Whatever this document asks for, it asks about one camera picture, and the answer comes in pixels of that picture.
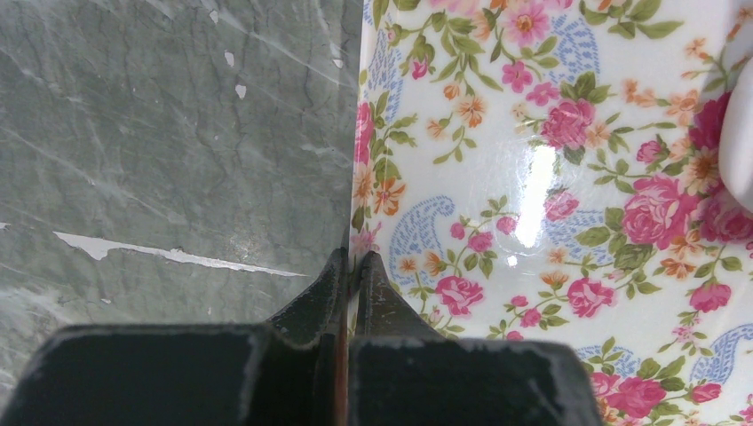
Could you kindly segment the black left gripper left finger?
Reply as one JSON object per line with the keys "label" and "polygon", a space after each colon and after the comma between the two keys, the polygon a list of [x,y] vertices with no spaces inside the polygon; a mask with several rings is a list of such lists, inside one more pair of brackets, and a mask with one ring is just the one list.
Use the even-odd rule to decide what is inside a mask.
{"label": "black left gripper left finger", "polygon": [[65,327],[32,356],[4,425],[341,425],[347,253],[255,324]]}

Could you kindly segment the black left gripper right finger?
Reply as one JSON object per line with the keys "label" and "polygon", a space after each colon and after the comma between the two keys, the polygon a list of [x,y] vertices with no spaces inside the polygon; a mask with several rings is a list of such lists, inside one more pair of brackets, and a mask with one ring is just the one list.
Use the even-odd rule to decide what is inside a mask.
{"label": "black left gripper right finger", "polygon": [[568,346],[450,339],[361,261],[348,355],[351,425],[599,425],[590,379]]}

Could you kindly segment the floral print tray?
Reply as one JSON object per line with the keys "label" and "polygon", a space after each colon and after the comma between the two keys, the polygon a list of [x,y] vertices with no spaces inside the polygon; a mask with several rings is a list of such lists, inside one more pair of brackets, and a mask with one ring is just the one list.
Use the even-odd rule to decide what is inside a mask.
{"label": "floral print tray", "polygon": [[445,337],[573,347],[606,425],[752,422],[749,1],[367,1],[351,251]]}

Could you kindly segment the white dough lump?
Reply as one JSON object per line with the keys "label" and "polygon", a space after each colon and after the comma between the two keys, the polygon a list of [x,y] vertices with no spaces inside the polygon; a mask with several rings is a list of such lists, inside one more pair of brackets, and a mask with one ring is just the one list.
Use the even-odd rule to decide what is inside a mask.
{"label": "white dough lump", "polygon": [[732,197],[752,211],[752,68],[741,72],[720,134],[719,171]]}

